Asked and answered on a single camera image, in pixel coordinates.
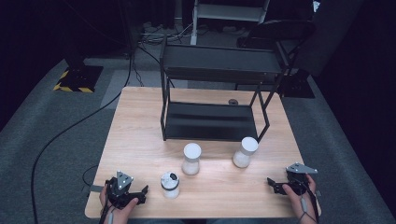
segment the black metal shelf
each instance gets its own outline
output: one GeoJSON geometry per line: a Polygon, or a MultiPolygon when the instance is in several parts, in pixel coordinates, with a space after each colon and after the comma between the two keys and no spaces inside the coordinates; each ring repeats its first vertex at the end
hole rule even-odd
{"type": "Polygon", "coordinates": [[[275,44],[274,50],[261,50],[169,45],[165,38],[160,55],[163,140],[241,141],[251,136],[260,142],[270,125],[265,109],[285,72],[283,64],[286,57],[277,47],[275,44]],[[268,74],[277,74],[277,80],[263,100],[260,85],[268,74]],[[171,79],[256,83],[258,88],[252,92],[249,105],[172,102],[171,79]],[[251,108],[257,96],[265,119],[260,134],[257,133],[251,108]]]}

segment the hand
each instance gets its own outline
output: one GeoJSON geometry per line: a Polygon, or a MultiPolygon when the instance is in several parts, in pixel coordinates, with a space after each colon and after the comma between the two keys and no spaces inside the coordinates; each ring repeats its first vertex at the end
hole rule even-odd
{"type": "MultiPolygon", "coordinates": [[[[308,179],[308,187],[312,192],[315,192],[316,190],[316,183],[314,179],[310,175],[306,175],[306,178],[308,179]]],[[[311,202],[311,197],[309,196],[309,193],[306,192],[303,195],[297,195],[289,185],[282,185],[283,190],[285,190],[286,194],[288,194],[289,199],[291,201],[291,207],[293,208],[294,214],[298,217],[301,218],[300,223],[302,224],[311,224],[311,223],[317,223],[316,221],[316,216],[315,216],[315,210],[314,206],[312,205],[311,202]],[[306,203],[306,213],[304,214],[303,206],[302,206],[302,197],[305,200],[306,203]]]]}
{"type": "MultiPolygon", "coordinates": [[[[105,184],[99,195],[100,203],[102,204],[102,206],[105,206],[106,202],[106,189],[107,184],[105,184]]],[[[134,207],[137,205],[138,202],[139,200],[137,198],[134,198],[123,209],[114,208],[111,206],[111,202],[107,202],[109,210],[104,223],[108,222],[108,217],[110,216],[110,213],[113,212],[113,224],[126,224],[128,222],[129,215],[132,213],[132,210],[134,210],[134,207]]]]}

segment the yellow and black hazard tape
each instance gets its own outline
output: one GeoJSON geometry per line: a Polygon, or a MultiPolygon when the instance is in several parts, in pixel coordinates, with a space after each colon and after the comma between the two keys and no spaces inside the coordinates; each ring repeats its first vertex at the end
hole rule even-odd
{"type": "Polygon", "coordinates": [[[94,87],[79,87],[79,86],[67,86],[63,84],[63,81],[67,78],[67,74],[69,70],[66,69],[64,73],[59,78],[58,82],[56,83],[55,87],[53,88],[54,91],[82,91],[82,92],[94,92],[94,87]]]}

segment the wooden tabletop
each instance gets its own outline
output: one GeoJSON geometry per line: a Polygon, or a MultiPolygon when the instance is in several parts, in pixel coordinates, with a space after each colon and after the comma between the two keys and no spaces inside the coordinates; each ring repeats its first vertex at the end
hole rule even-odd
{"type": "MultiPolygon", "coordinates": [[[[248,105],[253,92],[172,89],[171,94],[173,101],[228,104],[236,99],[248,105]]],[[[146,203],[138,205],[131,217],[294,217],[288,197],[274,194],[266,182],[267,177],[287,182],[285,168],[296,161],[303,163],[279,97],[274,96],[268,105],[271,126],[249,167],[243,169],[232,161],[238,142],[163,141],[162,106],[159,88],[123,89],[93,182],[103,186],[121,170],[134,178],[130,192],[148,185],[146,203]],[[181,171],[183,148],[190,142],[202,148],[197,175],[181,171]],[[180,178],[180,193],[173,200],[163,196],[161,187],[161,177],[168,171],[180,178]]],[[[260,131],[264,121],[258,99],[253,111],[260,131]]],[[[99,193],[92,192],[86,216],[100,217],[101,209],[99,193]]]]}

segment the white container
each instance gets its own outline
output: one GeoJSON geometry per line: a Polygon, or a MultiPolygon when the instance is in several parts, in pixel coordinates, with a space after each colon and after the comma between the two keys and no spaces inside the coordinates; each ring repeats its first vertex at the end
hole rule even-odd
{"type": "Polygon", "coordinates": [[[250,165],[250,156],[253,155],[259,143],[252,137],[242,139],[241,147],[233,154],[233,164],[239,168],[245,168],[250,165]]]}
{"type": "Polygon", "coordinates": [[[161,177],[161,186],[163,187],[163,196],[168,199],[177,198],[180,193],[178,187],[179,179],[178,176],[173,172],[166,172],[161,177]]]}
{"type": "Polygon", "coordinates": [[[188,143],[184,147],[184,161],[181,170],[186,175],[196,175],[199,172],[201,147],[196,143],[188,143]]]}

